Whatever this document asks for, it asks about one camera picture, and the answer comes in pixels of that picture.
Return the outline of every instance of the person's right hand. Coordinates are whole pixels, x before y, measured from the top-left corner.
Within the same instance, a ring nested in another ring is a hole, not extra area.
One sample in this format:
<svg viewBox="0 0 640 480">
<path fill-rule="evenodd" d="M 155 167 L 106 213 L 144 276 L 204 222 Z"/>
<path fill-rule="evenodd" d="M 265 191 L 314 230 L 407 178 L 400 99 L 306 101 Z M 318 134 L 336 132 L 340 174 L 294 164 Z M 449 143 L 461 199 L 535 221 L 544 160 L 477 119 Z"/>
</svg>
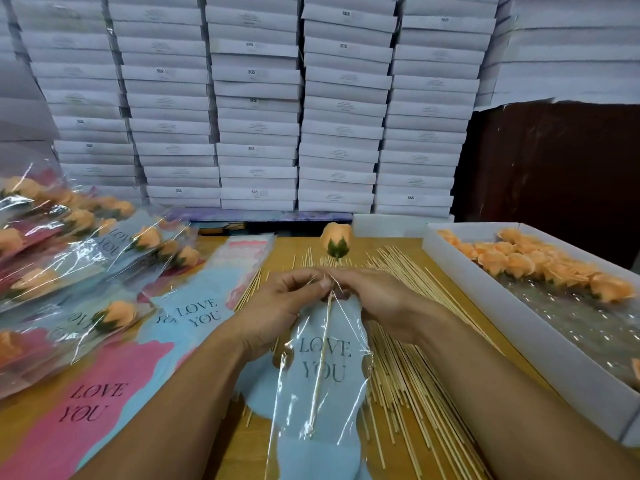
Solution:
<svg viewBox="0 0 640 480">
<path fill-rule="evenodd" d="M 385 271 L 348 267 L 322 267 L 318 271 L 330 276 L 343 290 L 355 293 L 362 303 L 363 320 L 377 321 L 400 342 L 416 344 L 424 320 L 451 314 Z"/>
</svg>

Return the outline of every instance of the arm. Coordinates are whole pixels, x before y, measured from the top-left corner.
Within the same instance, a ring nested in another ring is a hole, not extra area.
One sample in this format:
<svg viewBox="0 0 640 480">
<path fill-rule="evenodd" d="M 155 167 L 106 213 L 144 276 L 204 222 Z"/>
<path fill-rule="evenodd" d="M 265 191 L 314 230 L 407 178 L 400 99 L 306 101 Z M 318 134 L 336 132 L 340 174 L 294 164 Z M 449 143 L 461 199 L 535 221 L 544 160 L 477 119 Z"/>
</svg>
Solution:
<svg viewBox="0 0 640 480">
<path fill-rule="evenodd" d="M 622 446 L 539 387 L 443 306 L 373 270 L 325 269 L 368 317 L 419 346 L 500 480 L 638 480 Z"/>
<path fill-rule="evenodd" d="M 308 284 L 314 276 L 308 269 L 274 273 L 73 480 L 199 480 L 244 364 L 331 288 L 329 281 Z"/>
</svg>

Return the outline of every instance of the wooden table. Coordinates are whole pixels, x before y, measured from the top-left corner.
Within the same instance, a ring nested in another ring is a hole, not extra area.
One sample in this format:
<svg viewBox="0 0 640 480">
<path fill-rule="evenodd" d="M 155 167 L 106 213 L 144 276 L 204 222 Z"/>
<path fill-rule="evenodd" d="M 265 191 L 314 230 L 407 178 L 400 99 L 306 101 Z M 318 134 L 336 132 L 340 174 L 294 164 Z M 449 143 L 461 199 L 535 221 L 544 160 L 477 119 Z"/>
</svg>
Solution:
<svg viewBox="0 0 640 480">
<path fill-rule="evenodd" d="M 201 237 L 200 250 L 203 254 L 212 252 L 225 238 Z M 426 266 L 436 276 L 436 279 L 450 291 L 455 299 L 473 317 L 475 322 L 489 335 L 500 350 L 517 364 L 521 370 L 539 382 L 542 386 L 550 388 L 547 382 L 535 371 L 526 359 L 505 339 L 491 322 L 476 308 L 469 298 L 460 291 L 453 281 L 430 259 L 422 250 L 420 239 L 403 238 L 360 238 L 356 239 L 349 252 L 354 265 L 361 265 L 366 261 L 367 254 L 375 255 L 376 250 L 385 245 L 396 245 L 407 254 L 419 266 Z M 265 270 L 282 271 L 291 269 L 295 258 L 295 267 L 300 267 L 302 256 L 311 247 L 314 261 L 317 262 L 324 252 L 316 237 L 279 237 L 275 248 L 263 266 L 263 279 Z M 220 428 L 216 444 L 212 449 L 212 455 L 204 478 L 206 480 L 258 480 L 264 478 L 265 464 L 267 460 L 267 448 L 271 432 L 271 421 L 257 416 L 252 416 L 249 426 L 246 426 L 248 414 L 242 416 L 244 405 L 242 402 L 231 405 L 227 417 Z M 380 442 L 385 456 L 386 469 L 382 469 L 380 457 L 375 441 L 366 444 L 367 466 L 374 480 L 412 479 L 415 473 L 409 458 L 404 440 L 401 435 L 396 435 L 396 444 L 390 440 L 386 428 L 385 417 L 382 409 L 374 405 L 374 414 L 380 432 Z M 439 479 L 441 475 L 437 469 L 434 456 L 427 449 L 418 423 L 413 414 L 407 412 L 404 415 L 408 432 L 417 453 L 420 467 L 425 479 Z M 448 464 L 444 465 L 448 479 L 454 479 L 452 470 Z"/>
</svg>

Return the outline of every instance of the box of orange flowers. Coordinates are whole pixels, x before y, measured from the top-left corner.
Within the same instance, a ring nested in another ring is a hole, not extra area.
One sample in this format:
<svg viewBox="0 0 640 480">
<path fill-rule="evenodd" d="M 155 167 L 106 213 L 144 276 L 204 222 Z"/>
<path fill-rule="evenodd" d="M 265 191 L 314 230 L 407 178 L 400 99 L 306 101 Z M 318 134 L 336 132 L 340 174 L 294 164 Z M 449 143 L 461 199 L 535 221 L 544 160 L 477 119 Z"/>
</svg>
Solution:
<svg viewBox="0 0 640 480">
<path fill-rule="evenodd" d="M 521 223 L 429 225 L 422 248 L 567 403 L 640 446 L 640 276 Z"/>
</svg>

